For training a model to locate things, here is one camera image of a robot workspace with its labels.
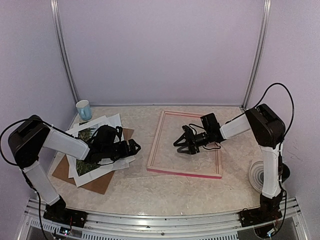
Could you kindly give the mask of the white mat board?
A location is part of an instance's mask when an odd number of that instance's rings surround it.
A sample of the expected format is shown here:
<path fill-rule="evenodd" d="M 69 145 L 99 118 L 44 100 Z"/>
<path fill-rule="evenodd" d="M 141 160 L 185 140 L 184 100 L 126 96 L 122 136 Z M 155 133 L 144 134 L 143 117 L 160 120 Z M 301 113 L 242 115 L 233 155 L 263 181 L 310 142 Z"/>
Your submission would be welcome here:
<path fill-rule="evenodd" d="M 67 132 L 74 137 L 78 137 L 83 141 L 87 141 L 94 135 L 94 132 L 101 126 L 108 125 L 111 127 L 121 127 L 121 118 L 119 114 L 107 117 L 105 115 L 87 122 L 75 123 L 73 128 Z M 100 177 L 107 174 L 126 169 L 136 158 L 129 156 L 112 162 L 109 158 L 102 159 L 99 163 L 85 163 L 73 156 L 67 155 L 69 164 L 68 180 L 74 180 L 77 187 L 83 187 L 85 184 L 92 183 Z"/>

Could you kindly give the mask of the landscape photo print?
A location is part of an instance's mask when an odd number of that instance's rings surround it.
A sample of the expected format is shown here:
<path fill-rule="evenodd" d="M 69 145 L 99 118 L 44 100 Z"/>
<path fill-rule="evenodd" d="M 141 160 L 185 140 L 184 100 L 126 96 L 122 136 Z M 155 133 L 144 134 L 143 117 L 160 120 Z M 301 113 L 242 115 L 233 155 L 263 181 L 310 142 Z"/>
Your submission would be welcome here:
<path fill-rule="evenodd" d="M 73 128 L 68 130 L 67 133 L 86 142 L 94 135 L 100 126 L 108 124 L 107 118 L 102 116 L 85 123 L 75 123 Z M 83 186 L 111 172 L 110 166 L 85 163 L 69 155 L 67 156 L 67 161 L 70 164 L 68 177 L 74 179 L 77 187 Z"/>

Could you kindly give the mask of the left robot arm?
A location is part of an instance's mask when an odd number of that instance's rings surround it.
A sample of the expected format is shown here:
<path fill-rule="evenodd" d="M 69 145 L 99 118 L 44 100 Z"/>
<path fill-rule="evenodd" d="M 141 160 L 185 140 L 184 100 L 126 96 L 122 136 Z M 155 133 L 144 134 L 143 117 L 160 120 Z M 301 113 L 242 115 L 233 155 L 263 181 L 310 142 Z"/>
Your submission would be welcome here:
<path fill-rule="evenodd" d="M 48 206 L 49 212 L 57 221 L 63 223 L 70 218 L 70 211 L 61 203 L 61 196 L 50 182 L 46 171 L 40 163 L 43 150 L 51 150 L 69 155 L 86 164 L 98 164 L 104 159 L 112 163 L 133 157 L 141 146 L 134 140 L 123 140 L 122 127 L 103 124 L 99 126 L 88 140 L 63 131 L 38 115 L 20 119 L 3 130 L 6 133 L 7 144 L 14 161 L 25 177 L 29 187 Z"/>

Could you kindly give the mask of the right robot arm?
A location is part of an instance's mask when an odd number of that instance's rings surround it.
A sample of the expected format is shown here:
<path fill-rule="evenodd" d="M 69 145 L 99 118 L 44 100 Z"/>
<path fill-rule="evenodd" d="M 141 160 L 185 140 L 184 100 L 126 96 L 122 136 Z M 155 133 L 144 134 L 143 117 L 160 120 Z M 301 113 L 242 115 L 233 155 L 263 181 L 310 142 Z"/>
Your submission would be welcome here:
<path fill-rule="evenodd" d="M 286 127 L 267 104 L 250 108 L 224 125 L 220 125 L 214 113 L 203 115 L 200 120 L 204 132 L 196 133 L 191 124 L 182 126 L 183 134 L 173 143 L 178 153 L 194 155 L 200 152 L 199 147 L 220 144 L 251 130 L 262 152 L 264 179 L 261 195 L 273 199 L 281 194 L 280 155 Z"/>

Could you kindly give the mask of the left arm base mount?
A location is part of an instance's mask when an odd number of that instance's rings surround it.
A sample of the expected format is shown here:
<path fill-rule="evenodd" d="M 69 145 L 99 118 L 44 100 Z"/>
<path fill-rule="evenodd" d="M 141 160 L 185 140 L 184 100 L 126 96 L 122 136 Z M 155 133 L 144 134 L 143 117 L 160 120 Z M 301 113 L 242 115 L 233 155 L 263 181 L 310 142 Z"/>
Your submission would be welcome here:
<path fill-rule="evenodd" d="M 84 228 L 87 216 L 88 213 L 85 211 L 67 208 L 61 196 L 54 204 L 46 204 L 43 214 L 46 220 L 78 228 Z"/>

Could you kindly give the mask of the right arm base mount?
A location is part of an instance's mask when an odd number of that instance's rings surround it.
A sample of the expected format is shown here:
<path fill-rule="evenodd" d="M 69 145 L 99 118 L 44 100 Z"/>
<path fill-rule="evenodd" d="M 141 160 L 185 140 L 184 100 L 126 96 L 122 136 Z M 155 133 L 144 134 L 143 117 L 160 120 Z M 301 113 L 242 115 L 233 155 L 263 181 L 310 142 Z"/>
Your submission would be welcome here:
<path fill-rule="evenodd" d="M 244 228 L 280 219 L 283 216 L 280 210 L 282 199 L 282 192 L 272 198 L 268 198 L 261 193 L 259 207 L 243 209 L 239 212 L 241 226 Z"/>

